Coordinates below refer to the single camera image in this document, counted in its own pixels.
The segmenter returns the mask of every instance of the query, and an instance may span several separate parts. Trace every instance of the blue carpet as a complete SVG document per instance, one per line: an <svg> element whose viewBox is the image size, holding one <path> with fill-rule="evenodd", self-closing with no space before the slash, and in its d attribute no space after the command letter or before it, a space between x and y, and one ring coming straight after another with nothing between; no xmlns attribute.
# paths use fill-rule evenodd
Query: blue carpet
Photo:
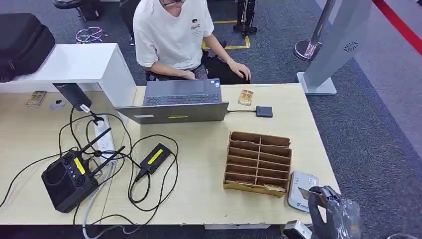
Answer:
<svg viewBox="0 0 422 239"><path fill-rule="evenodd" d="M144 73L136 63L134 48L128 44L118 4L104 5L104 17L91 25L107 30L108 42L119 43L136 83L144 85ZM235 5L231 1L211 1L209 7L213 20L235 19ZM75 11L55 9L49 0L2 1L0 11L36 14L52 30L57 43L74 43L74 34L80 28ZM254 25L259 30L250 37L251 48L229 53L250 67L252 83L296 82L296 73L309 64L294 56L293 46L311 36L319 14L314 0L258 0ZM241 39L230 28L218 26L215 34L230 44L240 43ZM342 194L361 206L363 237L383 239L394 233L409 233L422 238L422 160L354 60L335 73L333 80L338 90L336 96L308 97L308 101ZM0 230L9 231L10 238L47 232L53 232L54 238L82 236L80 229L71 226L50 228L53 230L46 227L0 227ZM137 235L158 239L280 238L278 227L204 231L200 226L151 226ZM120 236L122 233L116 230L104 238Z"/></svg>

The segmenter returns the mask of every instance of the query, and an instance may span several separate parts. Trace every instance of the laptop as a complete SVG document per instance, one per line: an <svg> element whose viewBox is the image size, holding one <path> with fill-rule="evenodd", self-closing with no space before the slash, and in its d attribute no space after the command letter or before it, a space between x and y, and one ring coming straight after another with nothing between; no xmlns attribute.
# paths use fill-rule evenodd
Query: laptop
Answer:
<svg viewBox="0 0 422 239"><path fill-rule="evenodd" d="M115 109L139 124L152 124L221 121L227 107L219 79L207 79L147 82L142 106Z"/></svg>

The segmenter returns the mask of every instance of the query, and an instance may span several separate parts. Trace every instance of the glasses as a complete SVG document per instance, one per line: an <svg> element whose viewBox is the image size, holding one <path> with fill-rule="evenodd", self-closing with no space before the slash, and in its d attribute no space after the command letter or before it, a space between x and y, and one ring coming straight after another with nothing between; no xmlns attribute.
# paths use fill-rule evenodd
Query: glasses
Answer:
<svg viewBox="0 0 422 239"><path fill-rule="evenodd" d="M184 2L186 2L186 0L174 0L174 1L171 1L171 2L169 2L169 3L163 4L163 6L167 6L167 5L175 4L175 3L178 3L178 2L182 2L182 3L184 3Z"/></svg>

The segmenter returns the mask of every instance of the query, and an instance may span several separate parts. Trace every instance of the stanchion base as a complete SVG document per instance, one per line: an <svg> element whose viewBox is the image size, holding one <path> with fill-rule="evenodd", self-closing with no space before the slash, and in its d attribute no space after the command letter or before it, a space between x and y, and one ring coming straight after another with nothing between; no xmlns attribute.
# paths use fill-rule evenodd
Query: stanchion base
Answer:
<svg viewBox="0 0 422 239"><path fill-rule="evenodd" d="M308 48L309 43L310 43L309 40L303 40L303 41L296 43L296 45L295 45L295 55L297 57L299 57L300 59L304 60L304 61L312 62L313 60L315 60L315 57L317 56L319 50L321 49L322 43L318 42L312 56L306 57L305 53L306 53L306 50Z"/></svg>
<svg viewBox="0 0 422 239"><path fill-rule="evenodd" d="M305 79L303 77L303 72L298 72L298 80L299 83L302 85L305 95L335 95L337 94L337 90L335 89L334 84L332 83L331 77L328 78L322 85L320 85L316 89L310 89L306 86Z"/></svg>

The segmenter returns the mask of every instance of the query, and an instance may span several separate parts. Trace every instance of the laptop keyboard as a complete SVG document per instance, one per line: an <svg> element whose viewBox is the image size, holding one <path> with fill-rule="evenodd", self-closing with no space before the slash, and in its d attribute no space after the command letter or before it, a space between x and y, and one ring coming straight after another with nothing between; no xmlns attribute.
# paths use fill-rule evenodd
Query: laptop keyboard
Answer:
<svg viewBox="0 0 422 239"><path fill-rule="evenodd" d="M218 94L185 95L185 96L150 96L146 106L218 103Z"/></svg>

